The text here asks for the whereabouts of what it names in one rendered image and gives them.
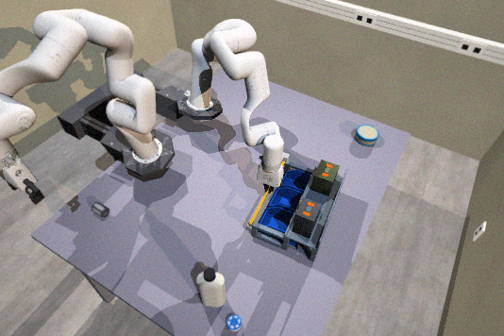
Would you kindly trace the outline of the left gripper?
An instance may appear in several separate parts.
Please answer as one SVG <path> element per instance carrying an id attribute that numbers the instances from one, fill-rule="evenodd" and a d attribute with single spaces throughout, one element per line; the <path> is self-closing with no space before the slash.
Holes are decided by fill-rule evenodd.
<path id="1" fill-rule="evenodd" d="M 283 179 L 283 166 L 281 164 L 280 168 L 275 170 L 275 171 L 268 171 L 263 168 L 262 162 L 260 162 L 258 173 L 257 173 L 257 180 L 259 182 L 262 182 L 264 185 L 265 192 L 267 192 L 269 188 L 269 193 L 271 193 L 274 188 L 282 187 Z M 270 185 L 270 187 L 269 187 Z"/>

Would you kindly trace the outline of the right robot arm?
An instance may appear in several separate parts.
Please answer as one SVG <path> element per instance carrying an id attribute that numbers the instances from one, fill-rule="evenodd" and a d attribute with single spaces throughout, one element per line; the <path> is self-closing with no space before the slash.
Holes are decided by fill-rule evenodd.
<path id="1" fill-rule="evenodd" d="M 109 121 L 133 149 L 137 162 L 157 160 L 162 145 L 149 133 L 156 123 L 156 93 L 151 81 L 134 75 L 131 30 L 85 9 L 66 9 L 39 14 L 33 31 L 41 42 L 31 55 L 0 72 L 0 171 L 14 165 L 18 157 L 8 138 L 30 129 L 36 121 L 34 110 L 12 97 L 27 85 L 60 80 L 87 40 L 108 48 L 108 87 L 117 97 L 107 105 Z"/>

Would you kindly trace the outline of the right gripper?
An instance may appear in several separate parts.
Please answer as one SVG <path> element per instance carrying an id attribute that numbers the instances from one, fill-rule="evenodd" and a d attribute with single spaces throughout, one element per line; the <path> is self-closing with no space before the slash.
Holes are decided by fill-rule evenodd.
<path id="1" fill-rule="evenodd" d="M 19 153 L 14 165 L 2 168 L 0 171 L 0 177 L 7 182 L 13 191 L 18 189 L 22 192 L 26 192 L 35 205 L 44 199 L 40 189 L 34 185 L 38 182 L 38 180 L 19 159 Z M 31 189 L 32 193 L 30 193 L 28 189 Z"/>

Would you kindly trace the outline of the round blue and cream tin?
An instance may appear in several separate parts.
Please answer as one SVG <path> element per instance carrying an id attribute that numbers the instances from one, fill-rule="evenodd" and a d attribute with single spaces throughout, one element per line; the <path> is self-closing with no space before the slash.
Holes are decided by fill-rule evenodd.
<path id="1" fill-rule="evenodd" d="M 369 125 L 362 125 L 357 128 L 355 140 L 363 146 L 372 146 L 376 143 L 378 138 L 378 130 Z"/>

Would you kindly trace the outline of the white bottle with black cap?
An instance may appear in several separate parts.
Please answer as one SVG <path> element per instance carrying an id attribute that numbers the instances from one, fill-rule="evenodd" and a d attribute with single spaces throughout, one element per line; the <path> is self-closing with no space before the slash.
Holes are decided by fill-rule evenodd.
<path id="1" fill-rule="evenodd" d="M 198 275 L 196 282 L 204 306 L 222 307 L 225 304 L 225 279 L 222 274 L 215 272 L 213 268 L 207 268 Z"/>

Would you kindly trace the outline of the grey metal rack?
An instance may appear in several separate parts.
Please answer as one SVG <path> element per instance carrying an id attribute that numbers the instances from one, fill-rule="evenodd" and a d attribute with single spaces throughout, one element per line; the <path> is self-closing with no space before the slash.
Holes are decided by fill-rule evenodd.
<path id="1" fill-rule="evenodd" d="M 344 173 L 344 178 L 342 178 L 341 176 L 336 176 L 336 179 L 335 179 L 335 182 L 333 184 L 333 187 L 331 189 L 331 192 L 329 194 L 329 196 L 327 195 L 324 195 L 322 193 L 318 193 L 316 191 L 313 191 L 311 190 L 311 184 L 312 184 L 312 180 L 313 180 L 313 176 L 315 174 L 315 171 L 316 171 L 316 166 L 314 168 L 314 170 L 310 169 L 310 168 L 307 168 L 307 167 L 304 167 L 304 166 L 301 166 L 301 165 L 298 165 L 298 164 L 295 164 L 295 163 L 292 163 L 290 161 L 287 161 L 285 162 L 283 168 L 284 168 L 284 173 L 283 173 L 283 176 L 285 175 L 285 173 L 287 171 L 290 170 L 290 167 L 295 169 L 295 170 L 299 170 L 299 171 L 302 171 L 302 172 L 305 172 L 307 174 L 312 174 L 311 175 L 311 178 L 307 184 L 307 187 L 305 189 L 305 191 L 303 192 L 301 198 L 300 198 L 300 201 L 296 207 L 296 210 L 294 212 L 294 215 L 291 219 L 291 222 L 290 224 L 288 225 L 287 227 L 287 230 L 284 233 L 282 232 L 279 232 L 277 230 L 274 230 L 270 227 L 267 227 L 267 226 L 264 226 L 262 224 L 259 224 L 260 222 L 260 219 L 261 217 L 263 216 L 263 214 L 265 213 L 266 211 L 266 208 L 268 207 L 275 191 L 277 188 L 275 188 L 273 194 L 271 195 L 264 211 L 262 212 L 261 216 L 260 216 L 260 219 L 258 222 L 253 222 L 252 226 L 247 225 L 247 228 L 248 229 L 252 229 L 252 232 L 251 232 L 251 236 L 255 237 L 255 238 L 258 238 L 262 241 L 265 241 L 269 244 L 272 244 L 272 245 L 275 245 L 279 248 L 282 248 L 284 250 L 287 250 L 288 246 L 295 249 L 295 250 L 298 250 L 300 252 L 303 252 L 307 255 L 310 255 L 310 260 L 311 261 L 314 261 L 315 260 L 315 257 L 317 255 L 317 252 L 318 252 L 318 249 L 320 247 L 320 244 L 323 240 L 323 237 L 324 237 L 324 234 L 325 234 L 325 231 L 327 229 L 327 226 L 328 226 L 328 222 L 329 222 L 329 219 L 330 219 L 330 216 L 333 212 L 333 209 L 335 207 L 335 204 L 336 204 L 336 201 L 338 199 L 338 196 L 339 196 L 339 193 L 342 189 L 342 186 L 343 186 L 343 183 L 344 183 L 344 178 L 345 178 L 345 175 L 347 173 L 347 170 L 345 171 Z M 341 183 L 342 182 L 342 183 Z M 339 190 L 339 191 L 338 191 Z M 302 235 L 299 235 L 295 232 L 292 232 L 293 230 L 293 225 L 294 225 L 294 217 L 295 217 L 295 214 L 296 214 L 296 211 L 301 203 L 301 200 L 304 198 L 307 198 L 311 201 L 314 201 L 314 202 L 317 202 L 319 204 L 322 204 L 321 206 L 321 209 L 319 211 L 319 215 L 318 215 L 318 218 L 317 218 L 317 221 L 316 221 L 316 224 L 314 226 L 314 229 L 312 231 L 312 234 L 311 234 L 311 237 L 310 238 L 307 238 L 307 237 L 304 237 Z M 336 197 L 336 198 L 335 198 Z M 332 206 L 333 205 L 333 206 Z M 261 232 L 258 232 L 258 230 L 260 231 L 263 231 L 265 233 L 268 233 L 272 236 L 275 236 L 277 238 L 280 238 L 282 241 L 279 241 L 278 239 L 275 239 L 273 237 L 268 237 L 268 235 L 266 234 L 263 234 Z M 323 233 L 322 233 L 323 232 Z M 321 237 L 321 238 L 320 238 Z M 290 245 L 289 244 L 289 241 L 293 240 L 293 241 L 296 241 L 297 244 L 296 246 L 293 246 L 293 245 Z M 320 240 L 320 241 L 319 241 Z"/>

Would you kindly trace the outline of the blue open bin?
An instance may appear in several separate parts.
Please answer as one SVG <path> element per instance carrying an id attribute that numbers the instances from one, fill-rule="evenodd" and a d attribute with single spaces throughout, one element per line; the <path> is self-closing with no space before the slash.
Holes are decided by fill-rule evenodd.
<path id="1" fill-rule="evenodd" d="M 310 174 L 299 170 L 287 171 L 282 179 L 283 186 L 280 188 L 291 188 L 293 190 L 304 192 L 311 178 Z"/>
<path id="2" fill-rule="evenodd" d="M 280 207 L 294 213 L 302 194 L 291 188 L 276 189 L 267 208 Z"/>
<path id="3" fill-rule="evenodd" d="M 290 224 L 293 215 L 294 215 L 293 212 L 282 209 L 280 207 L 266 208 L 266 211 L 261 217 L 259 224 L 270 227 L 285 234 L 286 229 Z M 281 240 L 280 238 L 272 236 L 268 233 L 265 233 L 260 230 L 258 230 L 258 232 L 261 232 L 263 234 L 266 234 L 270 237 L 273 237 L 283 242 L 283 240 Z M 290 239 L 289 244 L 296 246 L 297 242 Z"/>

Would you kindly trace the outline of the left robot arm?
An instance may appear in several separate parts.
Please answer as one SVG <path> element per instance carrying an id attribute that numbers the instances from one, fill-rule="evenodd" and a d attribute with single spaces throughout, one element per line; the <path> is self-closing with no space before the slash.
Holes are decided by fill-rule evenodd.
<path id="1" fill-rule="evenodd" d="M 190 109 L 198 111 L 212 109 L 210 93 L 213 71 L 209 65 L 211 61 L 219 61 L 230 79 L 244 79 L 247 93 L 247 100 L 241 113 L 244 142 L 248 146 L 263 144 L 262 156 L 259 157 L 262 166 L 268 171 L 275 171 L 280 168 L 281 162 L 287 162 L 290 156 L 283 152 L 284 141 L 280 137 L 277 123 L 268 122 L 256 126 L 249 124 L 253 110 L 270 96 L 263 54 L 243 53 L 253 47 L 256 39 L 256 32 L 249 23 L 231 19 L 218 24 L 204 39 L 195 40 L 191 47 L 193 61 L 191 91 L 186 91 L 184 95 L 188 97 L 187 106 Z"/>

